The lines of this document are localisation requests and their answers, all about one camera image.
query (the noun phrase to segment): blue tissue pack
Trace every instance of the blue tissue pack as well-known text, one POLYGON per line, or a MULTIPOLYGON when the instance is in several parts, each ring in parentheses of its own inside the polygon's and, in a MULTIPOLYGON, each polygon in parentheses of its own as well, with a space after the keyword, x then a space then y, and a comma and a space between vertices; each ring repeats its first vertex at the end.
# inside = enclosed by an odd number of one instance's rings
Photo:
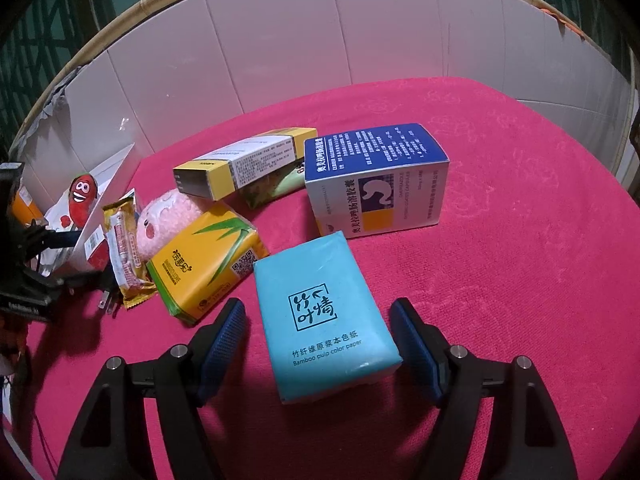
POLYGON ((373 383, 402 363, 342 232, 254 262, 283 403, 373 383))

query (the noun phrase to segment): table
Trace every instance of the table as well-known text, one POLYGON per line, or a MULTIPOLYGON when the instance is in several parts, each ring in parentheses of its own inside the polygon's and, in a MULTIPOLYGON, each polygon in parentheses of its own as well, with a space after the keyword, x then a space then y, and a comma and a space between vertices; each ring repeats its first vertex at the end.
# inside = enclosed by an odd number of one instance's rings
MULTIPOLYGON (((339 88, 182 140, 143 160, 131 185, 145 205, 174 186, 172 167, 272 128, 315 126, 322 135, 407 122, 422 123, 451 164, 439 225, 350 241, 385 320, 392 301, 407 296, 426 322, 480 357, 530 356, 580 478, 599 478, 640 415, 640 212, 593 156, 526 106, 461 78, 339 88)), ((318 235, 304 190, 257 212, 239 209, 272 253, 318 235)), ((313 404, 282 406, 254 278, 233 295, 246 305, 248 342, 218 396, 200 410, 227 478, 409 478, 437 415, 410 377, 400 370, 313 404)), ((157 297, 115 320, 97 314, 97 298, 77 298, 58 326, 31 326, 34 386, 22 412, 34 409, 56 461, 108 357, 155 358, 193 334, 157 297)), ((153 401, 146 406, 158 478, 170 479, 153 401)), ((489 415, 490 400, 465 479, 476 478, 489 415)), ((28 428, 24 445, 49 479, 36 425, 28 428)))

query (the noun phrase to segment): blue box top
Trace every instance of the blue box top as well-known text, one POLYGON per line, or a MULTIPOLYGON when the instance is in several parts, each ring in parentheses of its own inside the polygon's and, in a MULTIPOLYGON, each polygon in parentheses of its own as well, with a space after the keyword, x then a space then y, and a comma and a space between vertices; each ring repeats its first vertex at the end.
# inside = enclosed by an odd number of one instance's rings
POLYGON ((402 362, 342 232, 258 260, 254 273, 283 402, 367 382, 402 362))
POLYGON ((353 130, 305 141, 305 181, 449 159, 420 124, 353 130))

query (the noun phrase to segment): silver bolt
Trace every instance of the silver bolt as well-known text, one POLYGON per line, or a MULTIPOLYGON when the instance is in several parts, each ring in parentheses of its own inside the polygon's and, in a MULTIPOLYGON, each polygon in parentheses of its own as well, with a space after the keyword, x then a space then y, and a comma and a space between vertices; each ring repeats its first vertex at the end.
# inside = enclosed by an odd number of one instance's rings
POLYGON ((171 355, 180 358, 185 355, 188 350, 187 345, 176 345, 171 348, 171 355))
POLYGON ((453 345, 449 349, 449 351, 451 352, 451 355, 453 355, 453 357, 457 357, 458 359, 462 359, 468 354, 468 351, 466 351, 466 348, 462 345, 453 345))
POLYGON ((120 359, 119 357, 109 357, 107 359, 106 367, 109 370, 115 370, 121 364, 122 364, 122 359, 120 359))
POLYGON ((520 368, 524 368, 525 370, 527 368, 531 368, 532 365, 531 359, 529 359, 526 355, 518 356, 518 358, 516 359, 516 363, 520 368))

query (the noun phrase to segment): red cartoon character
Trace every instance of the red cartoon character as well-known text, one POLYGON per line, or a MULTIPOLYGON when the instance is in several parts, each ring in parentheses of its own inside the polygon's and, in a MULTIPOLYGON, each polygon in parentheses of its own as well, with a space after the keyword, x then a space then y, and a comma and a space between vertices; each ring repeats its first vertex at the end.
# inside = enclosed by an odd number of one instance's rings
POLYGON ((98 185, 90 174, 76 177, 69 188, 69 216, 65 215, 60 219, 62 227, 68 227, 73 222, 77 228, 82 229, 97 197, 98 185))

